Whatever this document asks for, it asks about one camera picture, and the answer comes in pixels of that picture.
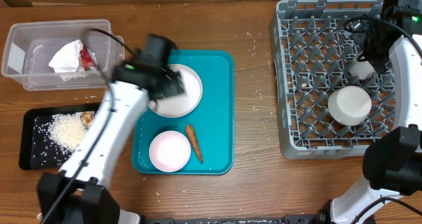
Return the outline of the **large white dinner plate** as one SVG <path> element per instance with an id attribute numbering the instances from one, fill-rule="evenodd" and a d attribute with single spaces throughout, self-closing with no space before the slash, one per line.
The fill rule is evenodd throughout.
<path id="1" fill-rule="evenodd" d="M 202 81 L 190 67 L 182 64 L 170 64 L 170 69 L 179 71 L 185 92 L 178 96 L 150 101 L 149 108 L 156 114 L 168 118 L 182 117 L 192 112 L 202 99 Z"/>

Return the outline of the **white cup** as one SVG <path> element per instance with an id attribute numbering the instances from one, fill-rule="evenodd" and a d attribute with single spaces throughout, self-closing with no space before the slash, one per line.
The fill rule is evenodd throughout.
<path id="1" fill-rule="evenodd" d="M 368 61 L 354 61 L 349 66 L 349 73 L 352 76 L 358 77 L 359 80 L 365 80 L 375 73 L 375 69 Z"/>

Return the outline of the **pale green bowl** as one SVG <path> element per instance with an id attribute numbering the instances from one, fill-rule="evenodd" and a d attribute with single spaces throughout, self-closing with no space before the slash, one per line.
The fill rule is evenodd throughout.
<path id="1" fill-rule="evenodd" d="M 371 110 L 369 94 L 357 86 L 346 86 L 333 92 L 328 99 L 328 110 L 332 118 L 347 126 L 362 123 Z"/>

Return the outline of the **red sauce packet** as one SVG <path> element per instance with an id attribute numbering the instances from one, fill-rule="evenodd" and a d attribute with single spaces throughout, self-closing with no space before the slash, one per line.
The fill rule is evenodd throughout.
<path id="1" fill-rule="evenodd" d="M 82 46 L 82 49 L 79 53 L 79 62 L 81 67 L 85 71 L 94 70 L 96 69 L 96 63 L 90 56 L 90 52 L 85 45 Z"/>

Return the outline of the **brown patterned food piece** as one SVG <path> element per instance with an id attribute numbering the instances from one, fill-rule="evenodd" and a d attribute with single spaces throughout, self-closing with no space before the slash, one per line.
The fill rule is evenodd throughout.
<path id="1" fill-rule="evenodd" d="M 81 113 L 80 120 L 83 122 L 83 125 L 85 126 L 86 129 L 90 128 L 94 120 L 94 112 L 85 111 Z"/>

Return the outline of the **white paper napkin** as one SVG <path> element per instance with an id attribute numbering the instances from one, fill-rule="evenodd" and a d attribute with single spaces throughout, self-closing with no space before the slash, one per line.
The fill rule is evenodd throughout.
<path id="1" fill-rule="evenodd" d="M 55 73 L 66 73 L 61 75 L 62 81 L 66 82 L 73 78 L 86 77 L 85 71 L 79 62 L 79 53 L 84 44 L 81 40 L 75 40 L 64 45 L 52 58 L 48 66 L 51 67 Z M 91 58 L 98 65 L 95 53 L 90 52 Z"/>

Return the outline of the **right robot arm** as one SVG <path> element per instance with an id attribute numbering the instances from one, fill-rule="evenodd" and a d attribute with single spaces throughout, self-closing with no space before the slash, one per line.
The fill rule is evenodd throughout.
<path id="1" fill-rule="evenodd" d="M 392 131 L 370 145 L 363 176 L 344 194 L 327 201 L 312 223 L 374 223 L 389 203 L 416 214 L 401 201 L 421 190 L 421 11 L 410 6 L 384 7 L 380 18 L 360 16 L 368 26 L 363 56 L 389 58 L 395 78 L 396 113 Z"/>

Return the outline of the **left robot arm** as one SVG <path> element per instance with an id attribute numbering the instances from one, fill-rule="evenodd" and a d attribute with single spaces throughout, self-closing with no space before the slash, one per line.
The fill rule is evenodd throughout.
<path id="1" fill-rule="evenodd" d="M 116 66 L 96 116 L 58 174 L 38 183 L 42 223 L 143 223 L 122 210 L 108 191 L 117 160 L 150 100 L 183 94 L 181 73 L 168 65 L 125 61 Z"/>

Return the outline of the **grey dishwasher rack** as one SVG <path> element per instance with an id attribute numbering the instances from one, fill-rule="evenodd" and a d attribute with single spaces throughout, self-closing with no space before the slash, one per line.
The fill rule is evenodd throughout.
<path id="1" fill-rule="evenodd" d="M 387 135 L 399 118 L 421 122 L 421 103 L 399 108 L 405 100 L 395 85 L 398 68 L 366 79 L 350 70 L 360 48 L 343 28 L 363 14 L 379 17 L 382 0 L 282 0 L 270 23 L 271 54 L 278 87 L 280 150 L 288 159 L 339 159 L 363 155 Z M 328 109 L 333 92 L 346 86 L 364 89 L 371 99 L 365 120 L 348 126 Z"/>

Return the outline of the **clear plastic waste bin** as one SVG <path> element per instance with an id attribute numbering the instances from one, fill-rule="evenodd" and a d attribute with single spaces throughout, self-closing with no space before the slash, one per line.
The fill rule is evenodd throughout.
<path id="1" fill-rule="evenodd" d="M 101 75 L 125 58 L 123 42 L 106 19 L 14 24 L 1 73 L 26 90 L 102 87 Z"/>

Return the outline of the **orange carrot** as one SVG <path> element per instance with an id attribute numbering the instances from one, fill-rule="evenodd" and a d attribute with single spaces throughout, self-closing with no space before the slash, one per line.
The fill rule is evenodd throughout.
<path id="1" fill-rule="evenodd" d="M 187 124 L 185 127 L 185 132 L 186 132 L 187 138 L 189 139 L 189 142 L 191 143 L 191 146 L 193 147 L 193 150 L 195 151 L 195 154 L 198 160 L 200 161 L 201 164 L 203 164 L 204 160 L 203 160 L 202 152 L 200 150 L 198 139 L 196 137 L 196 133 L 193 126 L 190 124 Z"/>

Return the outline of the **teal serving tray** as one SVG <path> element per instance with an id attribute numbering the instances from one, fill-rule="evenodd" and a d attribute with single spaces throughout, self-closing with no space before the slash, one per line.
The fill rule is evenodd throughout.
<path id="1" fill-rule="evenodd" d="M 170 118 L 152 106 L 138 120 L 133 140 L 132 163 L 140 173 L 158 174 L 149 157 L 151 141 L 161 132 L 185 133 L 192 125 L 203 156 L 200 162 L 191 154 L 180 175 L 223 175 L 234 160 L 234 62 L 225 51 L 180 50 L 169 63 L 193 69 L 202 81 L 202 98 L 187 115 Z"/>

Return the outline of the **pile of white rice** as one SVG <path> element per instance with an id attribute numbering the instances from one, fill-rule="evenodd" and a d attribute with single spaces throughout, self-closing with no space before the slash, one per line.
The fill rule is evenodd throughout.
<path id="1" fill-rule="evenodd" d="M 32 144 L 36 149 L 34 157 L 50 157 L 57 162 L 70 157 L 89 129 L 80 120 L 83 112 L 36 117 L 32 137 Z"/>

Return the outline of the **black plastic tray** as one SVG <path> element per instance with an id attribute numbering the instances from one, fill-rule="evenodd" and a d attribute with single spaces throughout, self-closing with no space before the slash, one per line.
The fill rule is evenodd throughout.
<path id="1" fill-rule="evenodd" d="M 23 118 L 19 167 L 22 170 L 60 167 L 72 151 L 57 145 L 50 137 L 48 127 L 55 115 L 97 111 L 99 103 L 45 107 L 27 111 Z"/>

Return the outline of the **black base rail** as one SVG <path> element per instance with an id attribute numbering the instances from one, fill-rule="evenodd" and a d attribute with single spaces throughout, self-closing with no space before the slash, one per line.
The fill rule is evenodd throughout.
<path id="1" fill-rule="evenodd" d="M 315 214 L 285 215 L 283 217 L 219 218 L 219 219 L 173 219 L 145 218 L 142 224 L 316 224 Z"/>

